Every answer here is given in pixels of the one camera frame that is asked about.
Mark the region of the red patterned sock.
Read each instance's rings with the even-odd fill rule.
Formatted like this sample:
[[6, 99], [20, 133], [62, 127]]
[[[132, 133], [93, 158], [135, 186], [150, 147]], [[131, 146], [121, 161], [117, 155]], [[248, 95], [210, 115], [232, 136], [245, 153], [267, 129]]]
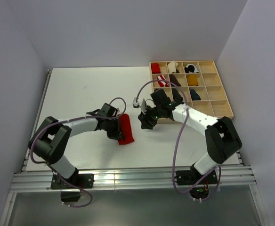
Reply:
[[119, 122], [121, 126], [121, 131], [124, 136], [123, 139], [118, 140], [118, 145], [128, 145], [134, 142], [130, 118], [128, 114], [123, 114], [119, 117]]

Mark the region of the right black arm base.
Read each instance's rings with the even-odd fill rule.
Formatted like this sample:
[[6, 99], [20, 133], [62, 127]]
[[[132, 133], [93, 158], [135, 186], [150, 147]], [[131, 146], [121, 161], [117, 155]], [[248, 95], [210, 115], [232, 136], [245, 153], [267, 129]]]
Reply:
[[216, 173], [215, 169], [212, 169], [205, 178], [191, 188], [201, 177], [202, 175], [194, 176], [191, 170], [177, 170], [174, 179], [178, 186], [190, 186], [188, 190], [193, 200], [202, 201], [209, 197], [210, 185], [216, 185], [214, 191], [217, 191], [221, 176]]

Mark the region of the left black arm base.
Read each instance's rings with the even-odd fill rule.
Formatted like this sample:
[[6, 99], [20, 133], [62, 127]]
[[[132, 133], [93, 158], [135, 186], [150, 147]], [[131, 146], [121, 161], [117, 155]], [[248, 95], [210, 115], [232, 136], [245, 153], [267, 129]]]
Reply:
[[60, 199], [63, 203], [74, 204], [83, 196], [90, 198], [89, 203], [93, 200], [91, 193], [87, 189], [93, 188], [94, 174], [75, 173], [70, 178], [64, 178], [54, 173], [50, 185], [51, 190], [60, 190]]

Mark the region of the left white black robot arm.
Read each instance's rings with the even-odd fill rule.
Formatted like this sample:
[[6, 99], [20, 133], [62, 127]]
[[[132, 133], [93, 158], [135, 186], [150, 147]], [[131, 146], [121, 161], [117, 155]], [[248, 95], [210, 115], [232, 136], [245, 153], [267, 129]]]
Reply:
[[85, 116], [69, 120], [57, 120], [49, 116], [45, 118], [29, 141], [30, 158], [35, 164], [46, 164], [62, 177], [62, 183], [73, 188], [79, 182], [78, 169], [64, 155], [71, 137], [103, 130], [113, 140], [125, 140], [118, 110], [105, 103], [102, 108], [87, 112]]

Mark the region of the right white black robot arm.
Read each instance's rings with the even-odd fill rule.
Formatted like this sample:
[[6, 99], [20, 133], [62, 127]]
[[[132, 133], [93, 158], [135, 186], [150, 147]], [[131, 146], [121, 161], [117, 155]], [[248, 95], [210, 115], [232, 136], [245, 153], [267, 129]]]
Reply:
[[172, 95], [170, 99], [163, 89], [156, 89], [151, 94], [154, 107], [138, 98], [134, 98], [133, 107], [141, 109], [138, 119], [142, 129], [153, 129], [158, 120], [164, 118], [187, 125], [205, 137], [207, 151], [190, 167], [191, 180], [199, 184], [212, 168], [236, 153], [242, 142], [230, 118], [212, 117], [191, 108], [176, 89]]

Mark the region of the rolled red white striped sock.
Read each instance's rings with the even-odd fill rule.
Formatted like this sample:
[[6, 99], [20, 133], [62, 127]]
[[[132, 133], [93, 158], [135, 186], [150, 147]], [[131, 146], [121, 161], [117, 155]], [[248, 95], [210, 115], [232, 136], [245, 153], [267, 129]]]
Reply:
[[167, 82], [167, 79], [163, 74], [159, 75], [156, 79], [160, 87], [164, 88], [169, 86], [169, 83]]

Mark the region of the rolled dark brown sock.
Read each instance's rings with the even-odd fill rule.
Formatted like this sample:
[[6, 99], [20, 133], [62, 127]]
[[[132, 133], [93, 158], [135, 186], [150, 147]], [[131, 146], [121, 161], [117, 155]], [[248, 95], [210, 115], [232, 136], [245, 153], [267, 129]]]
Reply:
[[174, 74], [169, 74], [169, 78], [170, 78], [170, 82], [172, 82], [172, 85], [171, 85], [172, 87], [174, 87], [174, 85], [181, 87], [181, 84], [179, 83], [178, 79]]

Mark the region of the rolled dark teal sock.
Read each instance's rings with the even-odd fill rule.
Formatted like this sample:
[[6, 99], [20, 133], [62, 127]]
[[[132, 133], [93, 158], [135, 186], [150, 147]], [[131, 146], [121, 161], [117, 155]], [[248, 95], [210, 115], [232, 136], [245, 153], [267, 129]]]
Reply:
[[190, 96], [192, 101], [200, 101], [201, 97], [197, 94], [197, 92], [194, 89], [190, 90]]

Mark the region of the rolled mustard yellow sock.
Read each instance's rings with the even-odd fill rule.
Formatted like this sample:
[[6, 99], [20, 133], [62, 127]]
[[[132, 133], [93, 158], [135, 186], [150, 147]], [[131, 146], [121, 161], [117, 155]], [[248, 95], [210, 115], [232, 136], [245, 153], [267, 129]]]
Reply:
[[190, 74], [187, 76], [186, 80], [189, 86], [198, 86], [198, 80], [196, 75]]

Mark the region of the rolled cream sock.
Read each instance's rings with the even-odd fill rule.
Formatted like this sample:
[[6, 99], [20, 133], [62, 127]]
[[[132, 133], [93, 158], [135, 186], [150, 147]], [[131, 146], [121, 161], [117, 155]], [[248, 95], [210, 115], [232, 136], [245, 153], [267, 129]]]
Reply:
[[167, 64], [169, 73], [177, 73], [178, 63], [176, 61], [171, 61]]

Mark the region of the wooden compartment tray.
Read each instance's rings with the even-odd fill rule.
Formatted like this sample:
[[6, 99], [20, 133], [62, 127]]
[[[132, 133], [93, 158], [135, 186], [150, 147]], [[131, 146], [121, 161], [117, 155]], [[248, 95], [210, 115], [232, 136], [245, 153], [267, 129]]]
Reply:
[[[224, 86], [218, 74], [217, 68], [214, 61], [176, 61], [178, 63], [177, 73], [173, 73], [178, 79], [181, 87], [174, 85], [172, 87], [172, 82], [170, 82], [169, 72], [167, 64], [171, 61], [159, 61], [159, 62], [150, 62], [150, 76], [151, 79], [155, 82], [152, 83], [153, 90], [163, 89], [166, 95], [173, 99], [172, 88], [176, 88], [183, 98], [187, 98], [188, 105], [194, 108], [197, 111], [205, 113], [210, 116], [215, 116], [222, 118], [224, 116], [232, 119], [234, 117], [232, 108], [228, 101]], [[151, 63], [158, 63], [160, 66], [161, 73], [152, 74]], [[187, 64], [194, 64], [199, 73], [185, 73], [184, 67]], [[169, 83], [168, 87], [160, 87], [157, 83], [157, 77], [163, 74], [167, 82]], [[187, 83], [187, 76], [194, 74], [198, 80], [198, 86], [189, 86]], [[190, 90], [194, 89], [197, 94], [201, 97], [200, 101], [192, 101], [190, 96]]]

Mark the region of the rolled black white sock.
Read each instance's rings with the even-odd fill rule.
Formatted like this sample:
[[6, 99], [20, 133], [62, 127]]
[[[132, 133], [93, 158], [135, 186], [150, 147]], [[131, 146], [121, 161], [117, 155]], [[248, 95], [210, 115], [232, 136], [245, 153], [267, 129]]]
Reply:
[[185, 73], [199, 73], [198, 68], [194, 64], [187, 64], [184, 67]]

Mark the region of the aluminium frame rail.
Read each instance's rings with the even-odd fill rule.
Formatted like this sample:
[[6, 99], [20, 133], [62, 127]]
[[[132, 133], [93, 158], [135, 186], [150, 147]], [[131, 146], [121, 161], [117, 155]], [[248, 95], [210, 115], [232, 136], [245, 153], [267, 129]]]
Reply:
[[[94, 175], [93, 189], [131, 190], [173, 188], [171, 167], [116, 170], [82, 170]], [[15, 174], [9, 188], [10, 193], [50, 192], [51, 171], [23, 171]], [[230, 164], [221, 166], [221, 186], [255, 185], [256, 179], [250, 166]]]

